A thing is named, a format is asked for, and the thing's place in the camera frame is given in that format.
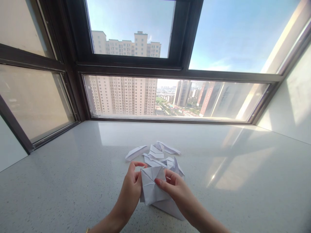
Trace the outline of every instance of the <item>white paper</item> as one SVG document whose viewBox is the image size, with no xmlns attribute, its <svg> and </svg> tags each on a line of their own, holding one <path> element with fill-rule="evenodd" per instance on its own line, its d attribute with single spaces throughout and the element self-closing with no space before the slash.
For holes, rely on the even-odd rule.
<svg viewBox="0 0 311 233">
<path fill-rule="evenodd" d="M 185 174 L 183 172 L 183 170 L 181 169 L 180 165 L 177 162 L 176 157 L 174 157 L 174 166 L 170 168 L 171 171 L 177 173 L 178 175 L 180 175 L 181 177 L 184 177 Z"/>
<path fill-rule="evenodd" d="M 167 212 L 175 218 L 178 218 L 181 221 L 185 220 L 185 217 L 182 215 L 172 198 L 164 201 L 154 202 L 152 205 L 159 208 L 160 210 L 163 210 L 164 212 Z"/>
<path fill-rule="evenodd" d="M 135 159 L 138 155 L 142 155 L 144 150 L 145 150 L 145 147 L 146 146 L 140 146 L 140 147 L 136 147 L 135 149 L 131 150 L 127 156 L 125 156 L 125 160 L 127 162 L 130 162 L 132 161 L 133 159 Z"/>
<path fill-rule="evenodd" d="M 164 158 L 164 153 L 157 149 L 154 145 L 150 146 L 149 154 L 155 157 L 156 159 L 162 159 Z"/>
<path fill-rule="evenodd" d="M 167 168 L 167 166 L 164 163 L 161 163 L 158 160 L 151 160 L 146 153 L 143 153 L 143 155 L 144 155 L 145 163 L 147 163 L 150 167 L 163 166 L 164 168 Z"/>
<path fill-rule="evenodd" d="M 181 152 L 173 147 L 170 147 L 166 144 L 164 144 L 163 142 L 157 141 L 157 143 L 162 144 L 164 147 L 164 151 L 169 153 L 169 154 L 178 154 L 181 155 Z"/>
<path fill-rule="evenodd" d="M 155 183 L 155 179 L 158 178 L 162 182 L 166 182 L 164 170 L 162 166 L 144 168 L 141 170 L 142 182 L 143 182 L 143 194 L 146 205 L 151 205 L 154 202 L 168 200 L 170 195 L 164 192 Z"/>
</svg>

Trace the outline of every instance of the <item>blue sky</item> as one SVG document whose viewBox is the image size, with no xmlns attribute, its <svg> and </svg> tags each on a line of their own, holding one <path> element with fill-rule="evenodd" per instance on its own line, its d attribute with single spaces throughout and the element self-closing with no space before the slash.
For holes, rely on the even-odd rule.
<svg viewBox="0 0 311 233">
<path fill-rule="evenodd" d="M 190 62 L 191 69 L 260 72 L 300 0 L 205 0 Z M 174 1 L 87 0 L 91 29 L 107 39 L 162 44 L 166 58 Z"/>
<path fill-rule="evenodd" d="M 104 31 L 108 39 L 131 40 L 134 33 L 148 34 L 148 43 L 162 44 L 160 57 L 167 58 L 174 1 L 87 0 L 92 30 Z"/>
</svg>

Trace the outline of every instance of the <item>glass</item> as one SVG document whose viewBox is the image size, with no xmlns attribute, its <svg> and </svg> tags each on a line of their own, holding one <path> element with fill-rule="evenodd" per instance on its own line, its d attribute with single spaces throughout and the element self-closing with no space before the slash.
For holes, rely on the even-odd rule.
<svg viewBox="0 0 311 233">
<path fill-rule="evenodd" d="M 0 65 L 0 95 L 32 143 L 75 122 L 58 73 Z"/>
<path fill-rule="evenodd" d="M 268 84 L 86 75 L 94 117 L 248 121 Z"/>
<path fill-rule="evenodd" d="M 94 53 L 167 58 L 174 7 L 165 0 L 87 0 Z"/>
<path fill-rule="evenodd" d="M 309 19 L 302 20 L 307 7 L 298 0 L 205 0 L 189 68 L 278 73 Z"/>
<path fill-rule="evenodd" d="M 0 21 L 1 44 L 55 58 L 36 1 L 1 1 Z"/>
</svg>

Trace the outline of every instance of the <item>fingernail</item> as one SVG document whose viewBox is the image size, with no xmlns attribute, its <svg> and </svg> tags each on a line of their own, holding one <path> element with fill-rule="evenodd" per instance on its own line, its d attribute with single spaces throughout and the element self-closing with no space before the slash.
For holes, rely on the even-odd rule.
<svg viewBox="0 0 311 233">
<path fill-rule="evenodd" d="M 157 185 L 161 185 L 161 184 L 162 184 L 162 180 L 156 178 L 156 179 L 155 179 L 155 183 L 156 183 Z"/>
</svg>

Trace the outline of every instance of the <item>apartment building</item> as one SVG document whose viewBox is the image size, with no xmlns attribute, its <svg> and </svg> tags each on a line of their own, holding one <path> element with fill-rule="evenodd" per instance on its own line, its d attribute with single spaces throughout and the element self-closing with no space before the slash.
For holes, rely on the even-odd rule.
<svg viewBox="0 0 311 233">
<path fill-rule="evenodd" d="M 160 57 L 160 42 L 148 42 L 148 34 L 138 31 L 131 40 L 109 39 L 103 31 L 92 31 L 94 53 L 136 57 Z"/>
<path fill-rule="evenodd" d="M 190 80 L 180 80 L 177 83 L 173 104 L 185 107 L 191 91 L 192 82 Z"/>
<path fill-rule="evenodd" d="M 87 76 L 92 109 L 102 115 L 154 115 L 157 79 Z"/>
<path fill-rule="evenodd" d="M 257 83 L 209 82 L 206 86 L 200 117 L 243 119 L 254 110 L 263 93 Z"/>
</svg>

